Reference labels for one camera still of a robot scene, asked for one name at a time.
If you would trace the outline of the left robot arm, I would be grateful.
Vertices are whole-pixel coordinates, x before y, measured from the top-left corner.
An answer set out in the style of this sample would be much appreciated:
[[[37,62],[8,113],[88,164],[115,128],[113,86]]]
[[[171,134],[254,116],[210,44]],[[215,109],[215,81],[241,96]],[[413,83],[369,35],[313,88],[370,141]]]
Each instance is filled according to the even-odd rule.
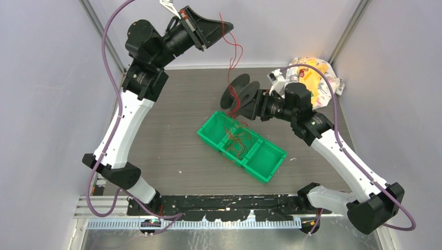
[[[128,29],[125,47],[133,61],[122,84],[122,104],[101,145],[85,154],[82,162],[135,196],[148,216],[159,211],[159,193],[128,161],[128,154],[142,121],[168,79],[165,67],[191,47],[201,51],[211,47],[233,28],[230,22],[203,18],[186,6],[170,20],[164,34],[143,19]]]

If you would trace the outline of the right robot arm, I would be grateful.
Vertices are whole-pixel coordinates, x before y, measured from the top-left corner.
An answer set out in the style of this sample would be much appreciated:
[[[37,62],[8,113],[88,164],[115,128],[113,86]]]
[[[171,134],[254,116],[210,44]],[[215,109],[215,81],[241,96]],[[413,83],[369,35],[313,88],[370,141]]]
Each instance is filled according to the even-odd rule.
[[[255,81],[239,92],[242,116],[262,121],[276,118],[290,123],[294,134],[320,153],[344,179],[351,193],[310,183],[298,191],[298,208],[305,214],[326,209],[346,216],[361,233],[370,234],[394,217],[404,197],[399,183],[389,184],[347,148],[337,128],[312,108],[305,85],[290,83],[284,96],[260,88]]]

